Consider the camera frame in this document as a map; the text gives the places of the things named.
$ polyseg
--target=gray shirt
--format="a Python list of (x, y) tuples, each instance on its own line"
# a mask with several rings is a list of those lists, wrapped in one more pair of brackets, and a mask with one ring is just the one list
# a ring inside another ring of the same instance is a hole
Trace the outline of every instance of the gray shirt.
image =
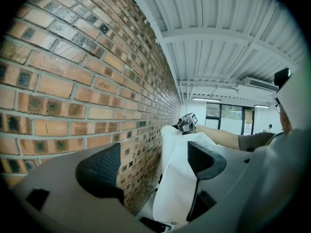
[(252, 135), (239, 135), (239, 148), (243, 151), (253, 152), (256, 148), (261, 146), (266, 146), (268, 141), (273, 137), (275, 134), (273, 133), (266, 133), (261, 132)]

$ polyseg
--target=person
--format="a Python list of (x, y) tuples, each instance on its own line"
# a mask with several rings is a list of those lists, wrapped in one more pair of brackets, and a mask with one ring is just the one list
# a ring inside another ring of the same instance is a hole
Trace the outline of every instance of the person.
[[(291, 123), (279, 100), (276, 99), (276, 101), (276, 109), (280, 114), (280, 122), (283, 127), (284, 134), (288, 134), (292, 130)], [(251, 152), (253, 152), (256, 148), (268, 145), (274, 137), (282, 134), (261, 132), (253, 135), (237, 135), (223, 130), (211, 129), (202, 125), (196, 126), (196, 132), (205, 133), (216, 144), (222, 145), (226, 148)]]
[(271, 129), (272, 129), (272, 124), (269, 124), (269, 127), (266, 128), (266, 130), (263, 130), (263, 131), (267, 132), (267, 133), (271, 133)]

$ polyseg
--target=ceiling light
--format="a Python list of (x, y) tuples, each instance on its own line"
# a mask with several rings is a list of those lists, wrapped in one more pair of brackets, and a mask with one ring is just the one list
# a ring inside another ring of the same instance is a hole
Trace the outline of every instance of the ceiling light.
[(267, 106), (267, 105), (255, 105), (256, 108), (270, 108), (270, 106)]
[(218, 99), (198, 99), (198, 98), (194, 98), (193, 100), (207, 101), (207, 102), (221, 102), (221, 100), (218, 100)]

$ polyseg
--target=white fabric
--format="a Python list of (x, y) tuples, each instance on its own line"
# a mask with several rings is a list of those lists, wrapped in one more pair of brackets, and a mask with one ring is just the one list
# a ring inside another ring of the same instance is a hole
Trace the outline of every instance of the white fabric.
[(195, 192), (196, 177), (188, 163), (188, 141), (215, 144), (204, 133), (186, 134), (162, 128), (162, 180), (153, 204), (156, 221), (185, 223)]

